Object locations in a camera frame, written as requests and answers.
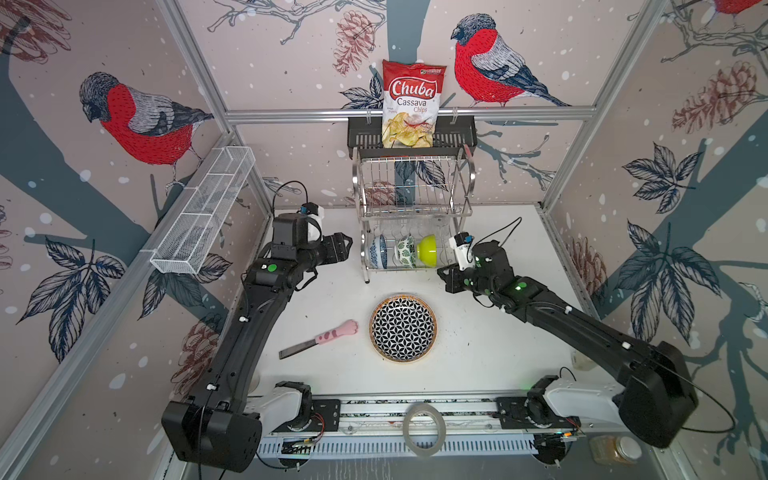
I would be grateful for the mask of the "blue floral white bowl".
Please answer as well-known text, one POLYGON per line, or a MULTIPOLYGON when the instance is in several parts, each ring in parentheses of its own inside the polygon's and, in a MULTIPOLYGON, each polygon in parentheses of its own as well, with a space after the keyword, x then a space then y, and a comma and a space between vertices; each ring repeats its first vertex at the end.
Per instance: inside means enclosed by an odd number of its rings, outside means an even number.
POLYGON ((368 247, 370 265, 373 269, 388 268, 388 248, 382 234, 375 235, 368 247))

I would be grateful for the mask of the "lime green bowl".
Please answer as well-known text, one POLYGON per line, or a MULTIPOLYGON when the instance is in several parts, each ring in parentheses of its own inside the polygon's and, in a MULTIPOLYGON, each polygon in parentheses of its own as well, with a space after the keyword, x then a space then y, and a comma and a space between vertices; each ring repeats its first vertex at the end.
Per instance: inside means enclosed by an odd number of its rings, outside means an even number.
POLYGON ((417 257, 427 267, 435 268, 438 264, 437 238, 434 234, 427 235, 417 245, 417 257))

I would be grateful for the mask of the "green leaf pattern cup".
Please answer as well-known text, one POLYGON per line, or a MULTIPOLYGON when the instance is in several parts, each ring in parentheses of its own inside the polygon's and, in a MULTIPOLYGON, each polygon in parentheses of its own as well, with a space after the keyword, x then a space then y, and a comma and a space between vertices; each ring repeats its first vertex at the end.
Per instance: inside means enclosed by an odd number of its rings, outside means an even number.
POLYGON ((415 239, 407 235, 395 243, 394 256, 397 264, 404 268, 416 267, 415 239))

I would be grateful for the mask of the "white patterned plate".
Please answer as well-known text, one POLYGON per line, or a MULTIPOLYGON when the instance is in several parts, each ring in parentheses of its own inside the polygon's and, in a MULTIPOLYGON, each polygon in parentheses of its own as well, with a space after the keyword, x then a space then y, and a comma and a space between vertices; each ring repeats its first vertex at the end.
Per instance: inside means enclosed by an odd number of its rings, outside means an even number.
POLYGON ((386 360, 412 363, 427 355, 438 334, 437 318, 421 298, 399 294, 388 297, 373 310, 369 338, 386 360))

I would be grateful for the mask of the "steel two-tier dish rack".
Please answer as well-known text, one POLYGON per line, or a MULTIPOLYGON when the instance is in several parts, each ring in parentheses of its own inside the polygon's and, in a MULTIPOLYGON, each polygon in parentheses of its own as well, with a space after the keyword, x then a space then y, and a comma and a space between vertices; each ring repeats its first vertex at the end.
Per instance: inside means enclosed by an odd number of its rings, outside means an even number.
POLYGON ((464 230, 472 215, 476 169, 472 154, 457 158, 417 159, 375 158, 352 160, 353 205, 361 231, 360 263, 365 283, 374 273, 436 269, 455 262, 449 239, 464 230), (373 269, 368 247, 382 234, 388 248, 388 268, 373 269), (395 243, 412 235, 415 251, 421 239, 437 238, 438 264, 424 265, 417 257, 415 268, 399 266, 395 243))

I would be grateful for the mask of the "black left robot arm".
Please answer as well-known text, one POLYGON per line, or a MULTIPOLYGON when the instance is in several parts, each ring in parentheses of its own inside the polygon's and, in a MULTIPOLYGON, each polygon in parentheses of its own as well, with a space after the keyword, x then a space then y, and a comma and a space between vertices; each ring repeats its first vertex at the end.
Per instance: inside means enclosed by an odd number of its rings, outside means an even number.
POLYGON ((322 221, 305 209, 272 222, 272 239, 245 272, 236 316, 198 382, 165 408, 161 425, 176 456, 197 467, 243 472, 264 435, 312 421, 312 393, 302 382, 283 381, 246 410, 258 361, 279 316, 294 293, 322 265, 348 259, 353 240, 324 234, 322 221))

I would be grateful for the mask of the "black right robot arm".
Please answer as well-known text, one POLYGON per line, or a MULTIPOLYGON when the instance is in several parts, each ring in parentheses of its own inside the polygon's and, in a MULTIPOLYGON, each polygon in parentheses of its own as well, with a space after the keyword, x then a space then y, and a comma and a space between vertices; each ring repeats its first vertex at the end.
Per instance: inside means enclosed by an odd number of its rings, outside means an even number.
POLYGON ((528 419, 549 427, 579 417, 625 426, 644 443, 667 448, 699 404, 682 353, 623 334, 573 308, 538 280, 515 274, 495 240, 449 241, 455 263, 441 267, 447 292, 469 291, 492 306, 564 341, 601 367, 614 384, 591 386, 545 376, 527 393, 528 419))

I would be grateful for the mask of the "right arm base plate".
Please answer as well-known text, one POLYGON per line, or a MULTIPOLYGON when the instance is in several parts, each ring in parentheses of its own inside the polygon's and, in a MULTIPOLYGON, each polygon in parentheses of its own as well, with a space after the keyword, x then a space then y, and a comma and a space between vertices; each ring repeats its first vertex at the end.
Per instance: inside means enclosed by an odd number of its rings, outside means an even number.
POLYGON ((497 397, 497 414, 503 430, 558 429, 576 430, 581 427, 578 417, 556 415, 543 400, 527 397, 497 397))

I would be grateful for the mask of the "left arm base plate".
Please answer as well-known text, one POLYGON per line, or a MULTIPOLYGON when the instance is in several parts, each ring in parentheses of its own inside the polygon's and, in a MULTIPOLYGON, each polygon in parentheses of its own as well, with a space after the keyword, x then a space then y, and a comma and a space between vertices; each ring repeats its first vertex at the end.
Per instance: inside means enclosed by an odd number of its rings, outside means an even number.
POLYGON ((339 399, 316 399, 309 404, 304 402, 298 416, 280 425, 269 428, 262 427, 264 434, 277 433, 320 433, 337 432, 341 416, 341 401, 339 399))

